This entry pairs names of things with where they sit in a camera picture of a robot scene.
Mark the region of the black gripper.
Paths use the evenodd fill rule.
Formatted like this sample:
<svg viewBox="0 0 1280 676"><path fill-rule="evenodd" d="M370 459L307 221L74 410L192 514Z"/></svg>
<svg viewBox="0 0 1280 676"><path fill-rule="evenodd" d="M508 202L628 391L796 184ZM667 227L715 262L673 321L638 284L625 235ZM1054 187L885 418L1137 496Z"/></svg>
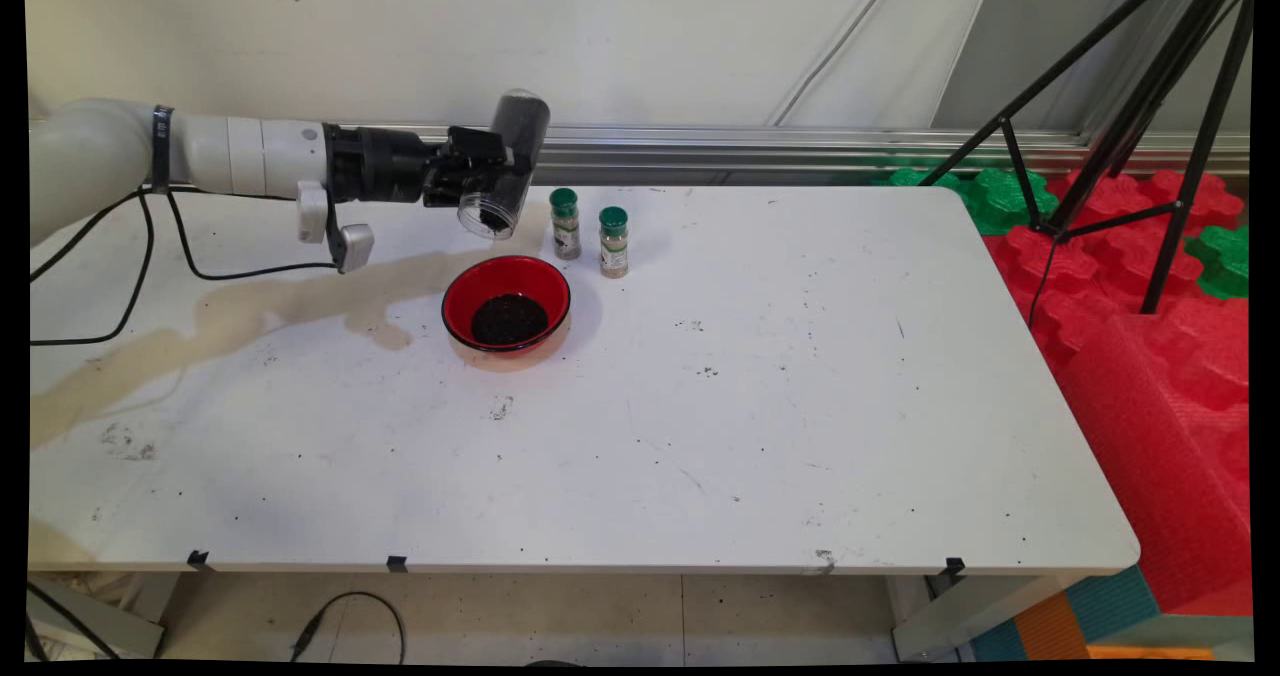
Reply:
<svg viewBox="0 0 1280 676"><path fill-rule="evenodd" d="M412 132L326 124L328 195L338 205L460 207L479 198L483 207L521 210L532 170L511 166L503 134L466 125L449 125L445 134L445 166L433 166L442 147Z"/></svg>

